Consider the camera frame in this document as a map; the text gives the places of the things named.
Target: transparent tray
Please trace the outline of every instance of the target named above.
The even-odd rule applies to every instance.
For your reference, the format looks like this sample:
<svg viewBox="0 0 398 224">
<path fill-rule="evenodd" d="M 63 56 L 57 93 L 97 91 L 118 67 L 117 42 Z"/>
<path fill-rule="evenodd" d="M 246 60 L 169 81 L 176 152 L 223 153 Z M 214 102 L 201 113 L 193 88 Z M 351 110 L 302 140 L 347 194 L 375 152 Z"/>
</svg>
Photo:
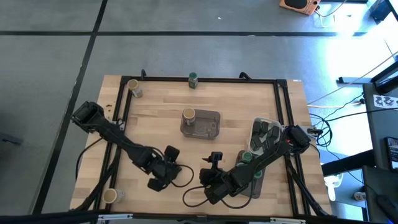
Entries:
<svg viewBox="0 0 398 224">
<path fill-rule="evenodd" d="M 221 115 L 217 111 L 195 109 L 194 125 L 188 126 L 181 115 L 180 130 L 185 137 L 214 140 L 220 133 Z"/>
</svg>

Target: white sticker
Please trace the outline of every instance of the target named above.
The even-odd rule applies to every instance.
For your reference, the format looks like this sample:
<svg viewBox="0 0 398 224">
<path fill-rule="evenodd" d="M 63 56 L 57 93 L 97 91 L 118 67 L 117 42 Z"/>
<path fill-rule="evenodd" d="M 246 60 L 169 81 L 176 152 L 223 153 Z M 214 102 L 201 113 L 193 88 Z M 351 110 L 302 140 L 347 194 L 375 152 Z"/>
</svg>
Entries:
<svg viewBox="0 0 398 224">
<path fill-rule="evenodd" d="M 373 103 L 374 106 L 378 108 L 396 108 L 398 107 L 398 98 L 373 95 Z"/>
</svg>

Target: black desk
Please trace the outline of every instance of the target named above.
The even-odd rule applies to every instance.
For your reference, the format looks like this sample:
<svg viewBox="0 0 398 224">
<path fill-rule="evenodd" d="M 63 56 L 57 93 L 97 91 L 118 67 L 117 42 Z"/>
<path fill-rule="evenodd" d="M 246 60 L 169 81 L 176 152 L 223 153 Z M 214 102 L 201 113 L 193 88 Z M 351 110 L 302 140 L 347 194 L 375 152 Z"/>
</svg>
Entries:
<svg viewBox="0 0 398 224">
<path fill-rule="evenodd" d="M 373 95 L 380 95 L 376 92 L 374 84 L 367 83 L 363 85 L 364 98 L 366 102 L 366 110 L 379 110 L 381 108 L 375 107 L 373 102 Z M 386 94 L 392 97 L 398 97 L 398 89 Z M 364 182 L 374 188 L 379 189 L 379 194 L 389 195 L 389 159 L 385 137 L 398 138 L 398 111 L 380 111 L 368 114 L 369 129 L 371 133 L 371 140 L 373 149 L 359 153 L 357 155 L 349 156 L 340 161 L 329 162 L 322 165 L 323 175 L 333 175 L 347 170 L 361 169 L 363 166 L 368 166 L 363 170 Z M 395 194 L 398 194 L 398 175 L 395 175 L 396 188 Z M 374 201 L 374 192 L 365 187 L 366 195 L 368 196 L 367 208 L 369 221 L 385 223 L 387 217 L 379 209 Z"/>
<path fill-rule="evenodd" d="M 363 85 L 366 110 L 379 110 L 373 103 L 373 95 L 379 95 L 374 84 Z M 387 94 L 388 96 L 398 97 L 398 89 Z M 389 168 L 388 150 L 385 137 L 398 138 L 398 111 L 380 111 L 368 114 L 369 129 L 371 132 L 373 150 L 364 151 L 357 155 L 349 156 L 340 161 L 329 162 L 322 165 L 323 175 L 333 175 L 347 170 L 360 169 L 362 166 Z"/>
<path fill-rule="evenodd" d="M 366 193 L 366 206 L 370 222 L 388 223 L 388 218 L 379 208 L 376 202 L 376 193 L 388 195 L 388 197 L 398 202 L 398 174 L 393 174 L 389 170 L 364 166 L 362 168 L 363 180 Z"/>
</svg>

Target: white cable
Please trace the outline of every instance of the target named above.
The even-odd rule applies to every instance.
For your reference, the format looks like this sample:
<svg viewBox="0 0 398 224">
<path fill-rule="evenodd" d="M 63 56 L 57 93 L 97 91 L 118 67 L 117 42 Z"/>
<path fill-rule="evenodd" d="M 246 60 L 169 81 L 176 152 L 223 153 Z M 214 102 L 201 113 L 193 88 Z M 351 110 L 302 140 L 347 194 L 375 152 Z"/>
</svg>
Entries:
<svg viewBox="0 0 398 224">
<path fill-rule="evenodd" d="M 325 25 L 323 25 L 323 18 L 322 18 L 322 16 L 319 14 L 319 12 L 318 12 L 318 11 L 315 11 L 315 13 L 318 14 L 318 16 L 319 16 L 319 20 L 320 20 L 320 22 L 321 22 L 322 28 L 328 28 L 328 27 L 332 26 L 332 25 L 336 22 L 335 15 L 333 15 L 333 22 L 331 22 L 328 26 L 325 26 Z"/>
<path fill-rule="evenodd" d="M 350 82 L 349 84 L 345 84 L 345 85 L 343 85 L 342 87 L 337 88 L 337 89 L 334 90 L 334 91 L 331 91 L 330 93 L 326 94 L 326 95 L 323 96 L 323 97 L 320 97 L 320 98 L 318 98 L 318 99 L 316 99 L 316 100 L 314 100 L 314 101 L 309 102 L 308 104 L 311 105 L 311 104 L 313 104 L 314 102 L 316 102 L 316 101 L 318 101 L 318 100 L 320 100 L 320 99 L 323 99 L 323 98 L 327 97 L 328 95 L 330 95 L 330 94 L 332 94 L 332 93 L 335 93 L 335 92 L 341 90 L 342 88 L 347 87 L 347 86 L 353 84 L 354 82 L 360 80 L 361 78 L 365 77 L 366 75 L 369 75 L 369 73 L 375 71 L 375 69 L 377 69 L 380 65 L 384 64 L 384 63 L 385 63 L 386 61 L 388 61 L 390 58 L 392 58 L 395 54 L 398 54 L 398 51 L 396 51 L 396 52 L 393 53 L 390 57 L 388 57 L 388 58 L 385 59 L 383 62 L 381 62 L 378 66 L 374 67 L 372 70 L 370 70 L 370 71 L 368 71 L 367 73 L 365 73 L 365 75 L 363 75 L 363 76 L 361 76 L 361 77 L 355 79 L 354 81 Z"/>
<path fill-rule="evenodd" d="M 361 104 L 361 102 L 352 103 L 352 104 L 349 104 L 349 105 L 347 105 L 347 106 L 354 106 L 354 105 L 358 105 L 358 104 Z M 307 107 L 314 107 L 314 108 L 327 109 L 327 108 L 342 108 L 343 106 L 317 106 L 317 105 L 307 105 Z"/>
<path fill-rule="evenodd" d="M 341 3 L 333 12 L 331 12 L 331 13 L 329 13 L 329 14 L 323 16 L 322 14 L 318 13 L 318 15 L 321 16 L 321 17 L 328 17 L 328 16 L 332 15 L 332 14 L 335 13 L 346 1 L 347 1 L 347 0 L 344 0 L 343 3 Z"/>
</svg>

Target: wooden tabletop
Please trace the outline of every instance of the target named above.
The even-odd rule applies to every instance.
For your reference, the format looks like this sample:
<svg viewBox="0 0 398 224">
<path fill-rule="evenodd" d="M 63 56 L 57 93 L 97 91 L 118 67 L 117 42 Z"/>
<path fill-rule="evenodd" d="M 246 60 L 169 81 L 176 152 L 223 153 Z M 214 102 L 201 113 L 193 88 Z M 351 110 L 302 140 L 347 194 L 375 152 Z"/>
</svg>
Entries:
<svg viewBox="0 0 398 224">
<path fill-rule="evenodd" d="M 104 108 L 105 116 L 112 117 L 116 104 L 121 76 L 106 75 L 98 97 L 98 104 Z M 133 98 L 126 126 L 126 136 L 132 141 L 159 148 L 164 151 L 167 145 L 180 150 L 178 164 L 193 168 L 195 176 L 191 184 L 184 188 L 169 185 L 161 192 L 147 187 L 149 176 L 135 167 L 123 151 L 119 165 L 116 188 L 125 193 L 122 202 L 112 206 L 114 212 L 132 213 L 170 213 L 170 214 L 211 214 L 211 215 L 253 215 L 291 217 L 289 187 L 283 158 L 267 166 L 262 192 L 259 199 L 242 209 L 229 209 L 222 203 L 205 203 L 197 208 L 188 208 L 182 203 L 184 191 L 199 186 L 201 168 L 210 168 L 211 164 L 202 160 L 213 151 L 223 153 L 219 166 L 229 170 L 234 166 L 236 155 L 247 149 L 250 128 L 254 117 L 278 120 L 275 106 L 274 89 L 271 84 L 254 83 L 199 83 L 196 90 L 189 89 L 182 82 L 139 82 L 143 89 L 142 98 Z M 289 96 L 295 124 L 311 125 L 303 85 L 300 80 L 288 80 Z M 282 90 L 280 97 L 284 102 Z M 125 98 L 122 100 L 119 117 L 123 114 Z M 181 115 L 184 108 L 212 110 L 221 113 L 220 134 L 215 140 L 186 138 L 180 132 Z M 287 115 L 282 104 L 284 119 Z M 98 133 L 88 136 L 87 145 L 99 138 Z M 83 156 L 78 179 L 70 208 L 79 206 L 98 182 L 106 147 L 100 141 Z M 323 181 L 322 168 L 318 152 L 309 148 L 302 155 L 305 182 L 322 208 L 331 213 L 329 199 Z M 176 184 L 189 181 L 191 172 L 183 168 Z M 296 186 L 299 212 L 303 213 L 299 188 Z M 193 190 L 186 196 L 187 203 L 193 205 L 206 199 L 203 189 Z M 248 198 L 237 195 L 227 196 L 225 201 L 232 206 L 246 203 Z"/>
</svg>

